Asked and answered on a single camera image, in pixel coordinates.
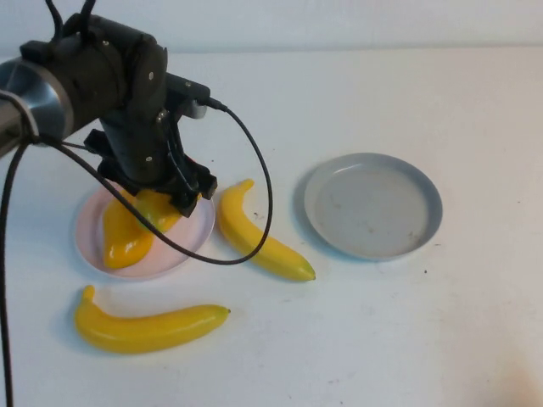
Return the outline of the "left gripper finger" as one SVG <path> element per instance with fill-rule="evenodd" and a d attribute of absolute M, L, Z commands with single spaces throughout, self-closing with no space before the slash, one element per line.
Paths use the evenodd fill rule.
<path fill-rule="evenodd" d="M 174 170 L 174 181 L 169 191 L 171 204 L 188 218 L 200 198 L 210 200 L 213 197 L 217 179 L 207 167 L 198 163 L 175 164 Z"/>

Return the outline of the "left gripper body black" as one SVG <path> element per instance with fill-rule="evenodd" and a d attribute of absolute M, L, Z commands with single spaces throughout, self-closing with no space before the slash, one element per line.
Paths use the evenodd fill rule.
<path fill-rule="evenodd" d="M 167 109 L 152 114 L 117 109 L 99 121 L 103 129 L 91 131 L 84 145 L 102 158 L 98 173 L 130 193 L 169 193 L 174 165 L 195 163 L 184 153 L 177 121 Z"/>

